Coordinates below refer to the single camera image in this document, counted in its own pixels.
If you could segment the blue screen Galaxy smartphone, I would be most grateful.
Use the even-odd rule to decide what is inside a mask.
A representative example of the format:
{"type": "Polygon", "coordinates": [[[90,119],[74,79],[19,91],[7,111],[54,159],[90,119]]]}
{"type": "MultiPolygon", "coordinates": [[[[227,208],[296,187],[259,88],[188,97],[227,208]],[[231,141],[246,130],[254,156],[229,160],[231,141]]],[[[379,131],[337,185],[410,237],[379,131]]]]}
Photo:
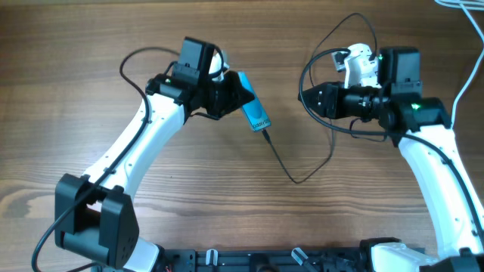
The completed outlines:
{"type": "Polygon", "coordinates": [[[239,75],[242,86],[254,96],[252,101],[241,107],[249,126],[254,132],[269,127],[271,125],[271,120],[258,99],[256,92],[253,90],[247,75],[244,72],[238,72],[237,74],[239,75]]]}

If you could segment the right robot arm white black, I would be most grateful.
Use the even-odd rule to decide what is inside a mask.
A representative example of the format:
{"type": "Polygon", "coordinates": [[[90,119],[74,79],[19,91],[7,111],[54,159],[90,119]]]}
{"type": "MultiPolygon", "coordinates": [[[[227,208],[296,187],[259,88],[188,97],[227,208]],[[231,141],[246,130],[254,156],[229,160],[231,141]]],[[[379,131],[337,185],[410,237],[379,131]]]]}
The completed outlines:
{"type": "Polygon", "coordinates": [[[371,50],[357,44],[332,48],[356,81],[301,88],[298,98],[318,123],[355,117],[377,120],[418,182],[433,223],[438,255],[432,258],[400,240],[373,238],[360,244],[367,271],[481,271],[483,207],[466,173],[451,119],[436,97],[422,95],[420,52],[412,47],[371,50]]]}

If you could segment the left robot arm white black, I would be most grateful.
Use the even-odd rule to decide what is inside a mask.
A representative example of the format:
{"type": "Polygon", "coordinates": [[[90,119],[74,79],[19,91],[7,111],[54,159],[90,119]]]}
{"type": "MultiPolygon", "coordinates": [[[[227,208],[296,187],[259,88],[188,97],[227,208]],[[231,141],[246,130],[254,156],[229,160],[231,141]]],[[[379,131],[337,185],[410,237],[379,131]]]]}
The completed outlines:
{"type": "Polygon", "coordinates": [[[253,101],[219,46],[185,38],[177,60],[138,89],[141,105],[109,150],[55,188],[55,244],[122,271],[168,271],[164,248],[139,236],[133,200],[164,145],[193,116],[218,120],[253,101]]]}

